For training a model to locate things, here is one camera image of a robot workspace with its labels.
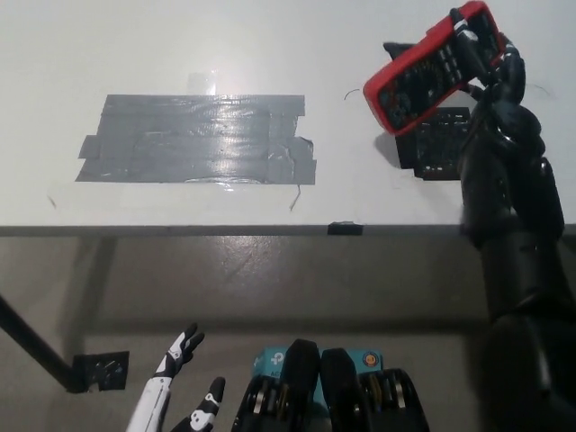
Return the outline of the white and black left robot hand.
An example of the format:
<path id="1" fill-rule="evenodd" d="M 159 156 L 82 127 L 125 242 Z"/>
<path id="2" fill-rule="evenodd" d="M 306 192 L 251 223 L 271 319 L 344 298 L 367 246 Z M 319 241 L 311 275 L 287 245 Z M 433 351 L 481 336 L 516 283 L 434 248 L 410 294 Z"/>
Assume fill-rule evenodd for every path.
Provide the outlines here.
<path id="1" fill-rule="evenodd" d="M 205 335 L 198 332 L 198 325 L 191 324 L 180 333 L 146 382 L 133 411 L 127 431 L 161 431 L 170 402 L 171 385 L 182 367 L 194 357 L 194 350 L 203 342 Z M 220 410 L 226 380 L 216 377 L 199 405 L 172 431 L 213 431 Z"/>

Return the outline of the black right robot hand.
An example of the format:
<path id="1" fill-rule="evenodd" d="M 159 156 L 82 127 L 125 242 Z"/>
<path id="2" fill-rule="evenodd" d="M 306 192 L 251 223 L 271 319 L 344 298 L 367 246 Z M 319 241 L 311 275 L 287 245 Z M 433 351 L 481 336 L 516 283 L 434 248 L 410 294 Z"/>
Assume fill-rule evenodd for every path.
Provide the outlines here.
<path id="1" fill-rule="evenodd" d="M 519 231 L 559 239 L 563 210 L 541 123 L 522 104 L 525 61 L 501 33 L 504 51 L 493 66 L 460 10 L 449 16 L 463 61 L 482 83 L 471 88 L 477 105 L 458 163 L 463 233 L 476 248 Z"/>

